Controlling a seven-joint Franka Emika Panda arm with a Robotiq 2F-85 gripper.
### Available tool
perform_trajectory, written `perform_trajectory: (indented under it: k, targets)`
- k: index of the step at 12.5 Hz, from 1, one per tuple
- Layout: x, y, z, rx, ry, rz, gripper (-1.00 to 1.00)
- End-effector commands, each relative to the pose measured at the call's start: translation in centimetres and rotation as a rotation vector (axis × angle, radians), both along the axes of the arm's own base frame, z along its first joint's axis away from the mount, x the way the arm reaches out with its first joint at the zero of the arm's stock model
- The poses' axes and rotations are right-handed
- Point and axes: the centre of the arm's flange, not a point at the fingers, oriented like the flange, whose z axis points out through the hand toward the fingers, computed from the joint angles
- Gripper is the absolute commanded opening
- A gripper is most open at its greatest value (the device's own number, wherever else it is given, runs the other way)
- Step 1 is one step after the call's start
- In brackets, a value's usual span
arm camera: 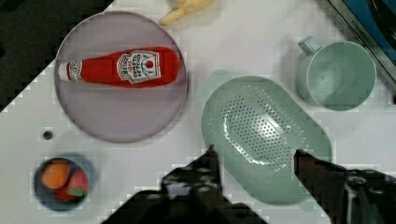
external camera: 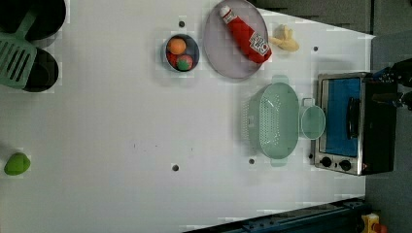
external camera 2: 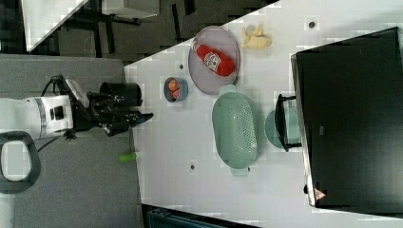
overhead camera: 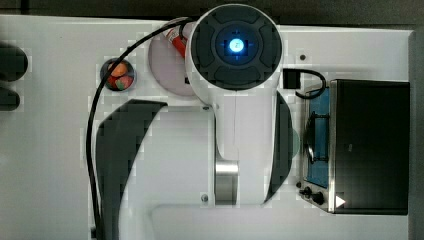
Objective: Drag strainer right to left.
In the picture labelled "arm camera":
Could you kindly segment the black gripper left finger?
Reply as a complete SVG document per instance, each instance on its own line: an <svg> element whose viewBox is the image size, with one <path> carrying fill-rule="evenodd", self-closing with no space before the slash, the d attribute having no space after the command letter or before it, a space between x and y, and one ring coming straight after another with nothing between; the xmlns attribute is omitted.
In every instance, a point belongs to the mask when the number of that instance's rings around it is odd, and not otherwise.
<svg viewBox="0 0 396 224"><path fill-rule="evenodd" d="M223 195L219 171L218 153L210 147L163 177L160 189L137 192L102 224L267 224Z"/></svg>

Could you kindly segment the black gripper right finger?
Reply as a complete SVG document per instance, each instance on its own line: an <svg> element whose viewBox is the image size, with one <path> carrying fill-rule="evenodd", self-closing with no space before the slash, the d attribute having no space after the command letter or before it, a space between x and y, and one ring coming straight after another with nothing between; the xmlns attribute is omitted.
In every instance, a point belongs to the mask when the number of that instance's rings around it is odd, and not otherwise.
<svg viewBox="0 0 396 224"><path fill-rule="evenodd" d="M294 173L332 224L396 224L396 184L376 170L350 169L299 149Z"/></svg>

